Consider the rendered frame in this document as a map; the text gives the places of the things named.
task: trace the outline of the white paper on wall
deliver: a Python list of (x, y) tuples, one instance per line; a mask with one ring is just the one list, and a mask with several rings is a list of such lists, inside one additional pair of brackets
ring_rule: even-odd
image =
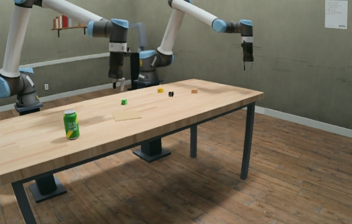
[(325, 1), (325, 27), (348, 28), (348, 0)]

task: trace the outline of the green wall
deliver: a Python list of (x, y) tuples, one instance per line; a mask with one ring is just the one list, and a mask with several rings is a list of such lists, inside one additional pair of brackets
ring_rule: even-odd
[[(146, 24), (147, 50), (156, 49), (172, 9), (167, 0), (70, 1), (107, 19)], [(175, 62), (159, 68), (166, 83), (199, 78), (260, 90), (258, 106), (352, 129), (352, 1), (348, 29), (326, 29), (324, 0), (193, 0), (194, 5), (226, 20), (251, 19), (254, 24), (254, 71), (243, 71), (241, 38), (217, 34), (186, 15), (174, 46)], [(12, 1), (0, 0), (0, 68), (3, 63)], [(51, 31), (58, 14), (35, 7), (21, 64), (99, 54), (107, 39), (90, 39), (82, 30)], [(136, 50), (136, 32), (128, 46)], [(108, 83), (108, 59), (37, 68), (40, 96)], [(73, 79), (73, 84), (65, 80)], [(43, 84), (55, 87), (43, 90)], [(14, 100), (0, 100), (6, 105)]]

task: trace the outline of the wooden tabletop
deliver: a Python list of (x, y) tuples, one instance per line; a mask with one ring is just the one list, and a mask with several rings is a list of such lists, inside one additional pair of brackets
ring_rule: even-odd
[[(191, 93), (193, 88), (198, 94)], [(0, 121), (0, 185), (154, 138), (264, 98), (259, 91), (185, 80), (86, 100)], [(127, 99), (127, 105), (121, 100)], [(74, 109), (80, 137), (65, 137), (63, 112)], [(142, 118), (115, 121), (112, 112)]]

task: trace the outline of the table frame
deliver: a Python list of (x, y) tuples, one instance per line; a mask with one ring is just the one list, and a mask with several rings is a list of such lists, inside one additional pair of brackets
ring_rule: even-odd
[(24, 190), (24, 186), (23, 186), (24, 183), (30, 182), (30, 181), (35, 180), (35, 179), (40, 179), (40, 178), (46, 177), (48, 175), (53, 175), (53, 174), (55, 174), (57, 172), (61, 172), (63, 170), (67, 170), (67, 169), (70, 169), (70, 168), (73, 168), (73, 167), (76, 167), (76, 166), (80, 166), (82, 164), (86, 164), (87, 162), (92, 162), (92, 161), (101, 159), (103, 157), (107, 157), (107, 156), (113, 155), (115, 153), (122, 152), (122, 151), (125, 151), (127, 149), (140, 146), (141, 144), (147, 144), (149, 142), (161, 139), (161, 138), (166, 137), (168, 135), (183, 131), (183, 130), (185, 130), (187, 128), (190, 128), (190, 133), (191, 133), (190, 134), (190, 157), (191, 158), (196, 158), (197, 157), (197, 132), (198, 132), (197, 131), (197, 126), (199, 124), (205, 123), (207, 121), (210, 121), (210, 120), (219, 118), (221, 116), (230, 114), (230, 113), (235, 112), (237, 110), (241, 110), (241, 109), (243, 109), (245, 107), (248, 108), (248, 111), (247, 111), (247, 115), (246, 115), (244, 152), (243, 152), (243, 162), (242, 162), (242, 166), (241, 166), (241, 175), (240, 175), (240, 178), (245, 180), (248, 177), (249, 157), (251, 155), (252, 134), (253, 134), (253, 124), (254, 124), (254, 114), (255, 114), (255, 102), (250, 103), (250, 104), (245, 105), (245, 106), (240, 106), (240, 107), (238, 107), (236, 109), (233, 109), (231, 111), (227, 111), (225, 113), (216, 115), (214, 117), (205, 119), (203, 121), (200, 121), (200, 122), (197, 122), (197, 123), (194, 123), (194, 124), (191, 124), (191, 125), (179, 128), (179, 129), (176, 129), (175, 131), (171, 131), (171, 132), (162, 134), (160, 136), (157, 136), (157, 137), (145, 140), (145, 141), (137, 142), (137, 143), (131, 144), (129, 146), (122, 147), (120, 149), (117, 149), (117, 150), (114, 150), (114, 151), (111, 151), (111, 152), (107, 152), (107, 153), (104, 153), (104, 154), (99, 155), (99, 156), (92, 157), (90, 159), (85, 159), (83, 161), (76, 162), (74, 164), (70, 164), (70, 165), (67, 165), (67, 166), (64, 166), (64, 167), (61, 167), (61, 168), (58, 168), (58, 169), (54, 169), (52, 171), (48, 171), (48, 172), (45, 172), (43, 174), (35, 175), (33, 177), (28, 177), (26, 179), (19, 180), (17, 182), (13, 182), (12, 183), (12, 188), (13, 188), (14, 194), (16, 195), (16, 199), (17, 199), (17, 202), (19, 204), (22, 216), (24, 217), (25, 223), (26, 224), (36, 224), (36, 220), (35, 220), (34, 214), (32, 213), (32, 209), (31, 209), (31, 207), (29, 205), (28, 198), (27, 198), (27, 195), (26, 195), (25, 190)]

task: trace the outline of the green soda can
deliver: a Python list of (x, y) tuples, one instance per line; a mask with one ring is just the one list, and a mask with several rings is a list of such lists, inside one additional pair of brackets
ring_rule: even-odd
[(63, 118), (66, 137), (68, 139), (77, 139), (79, 137), (79, 124), (75, 110), (64, 111)]

